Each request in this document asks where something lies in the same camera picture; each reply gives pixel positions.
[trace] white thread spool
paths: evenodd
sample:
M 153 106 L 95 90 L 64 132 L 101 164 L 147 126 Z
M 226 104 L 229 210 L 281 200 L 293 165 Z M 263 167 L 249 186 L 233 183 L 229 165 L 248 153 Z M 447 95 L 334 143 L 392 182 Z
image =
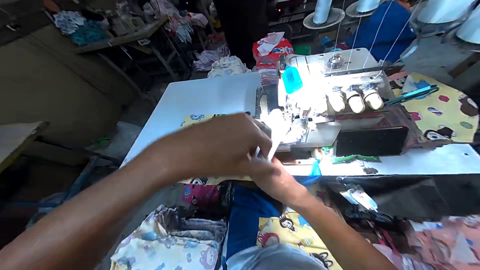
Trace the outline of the white thread spool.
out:
M 380 5 L 380 0 L 359 0 L 357 5 L 357 12 L 369 12 Z
M 418 20 L 426 24 L 443 24 L 458 20 L 475 0 L 429 0 Z
M 463 23 L 456 36 L 464 41 L 480 44 L 480 6 Z
M 313 15 L 314 24 L 319 25 L 327 21 L 330 6 L 332 6 L 332 0 L 317 0 L 315 15 Z

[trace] person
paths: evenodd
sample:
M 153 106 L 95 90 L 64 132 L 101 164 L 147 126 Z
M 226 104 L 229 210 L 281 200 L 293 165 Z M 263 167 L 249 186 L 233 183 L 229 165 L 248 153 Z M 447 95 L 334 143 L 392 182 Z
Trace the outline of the person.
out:
M 136 158 L 40 219 L 0 250 L 3 270 L 92 269 L 111 249 L 136 206 L 156 190 L 195 176 L 250 175 L 272 198 L 308 221 L 344 270 L 395 269 L 283 168 L 254 161 L 270 138 L 245 113 L 215 117 L 165 136 Z M 294 247 L 277 244 L 232 256 L 233 268 L 325 269 Z

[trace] white table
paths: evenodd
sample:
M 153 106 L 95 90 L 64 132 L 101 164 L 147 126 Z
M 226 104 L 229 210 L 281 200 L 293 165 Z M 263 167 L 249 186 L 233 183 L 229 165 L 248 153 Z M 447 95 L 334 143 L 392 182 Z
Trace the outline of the white table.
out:
M 158 138 L 178 130 L 186 115 L 245 111 L 255 114 L 258 86 L 257 72 L 169 84 L 122 165 Z M 366 175 L 364 168 L 375 168 L 377 174 L 385 175 L 480 173 L 480 156 L 467 144 L 411 149 L 401 156 L 380 159 L 381 163 L 355 161 L 335 165 L 322 160 L 320 169 L 322 175 L 342 176 Z M 308 175 L 312 169 L 308 165 L 286 168 L 293 175 Z

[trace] scissors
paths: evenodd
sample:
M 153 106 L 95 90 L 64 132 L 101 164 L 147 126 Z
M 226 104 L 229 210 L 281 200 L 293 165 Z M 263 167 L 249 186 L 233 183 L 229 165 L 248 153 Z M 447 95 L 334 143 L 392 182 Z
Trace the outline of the scissors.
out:
M 434 93 L 438 90 L 439 90 L 439 87 L 437 85 L 426 86 L 424 88 L 420 88 L 418 90 L 411 91 L 410 93 L 406 93 L 406 94 L 401 95 L 397 98 L 389 100 L 389 101 L 384 103 L 384 107 L 400 104 L 400 103 L 407 102 L 409 100 L 416 99 L 416 98 L 421 98 L 421 97 L 427 96 L 431 93 Z

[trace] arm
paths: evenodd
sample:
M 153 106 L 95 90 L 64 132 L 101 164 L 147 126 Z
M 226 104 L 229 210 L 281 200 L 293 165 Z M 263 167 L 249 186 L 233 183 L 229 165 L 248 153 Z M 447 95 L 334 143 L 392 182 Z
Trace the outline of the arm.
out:
M 271 141 L 245 113 L 166 136 L 5 246 L 2 269 L 92 269 L 112 247 L 119 224 L 156 190 L 195 176 L 272 172 L 247 158 L 257 146 L 268 153 Z
M 317 201 L 278 160 L 281 171 L 272 177 L 257 176 L 254 181 L 268 195 L 297 211 L 317 232 L 344 270 L 396 270 L 395 266 L 350 226 Z

